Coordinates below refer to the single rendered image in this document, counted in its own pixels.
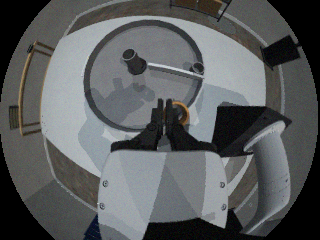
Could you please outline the bronze ring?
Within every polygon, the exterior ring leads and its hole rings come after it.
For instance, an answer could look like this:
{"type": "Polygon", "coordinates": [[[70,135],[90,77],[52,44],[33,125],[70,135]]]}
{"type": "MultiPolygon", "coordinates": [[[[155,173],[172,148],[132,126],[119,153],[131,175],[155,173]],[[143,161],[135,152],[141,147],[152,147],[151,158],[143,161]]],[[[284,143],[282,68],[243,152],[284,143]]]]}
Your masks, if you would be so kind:
{"type": "MultiPolygon", "coordinates": [[[[181,102],[172,102],[172,104],[178,105],[182,109],[182,117],[179,120],[179,123],[181,123],[184,126],[188,122],[188,119],[189,119],[188,108],[181,102]]],[[[164,112],[163,112],[164,121],[165,121],[165,113],[166,113],[166,107],[164,108],[164,112]]]]}

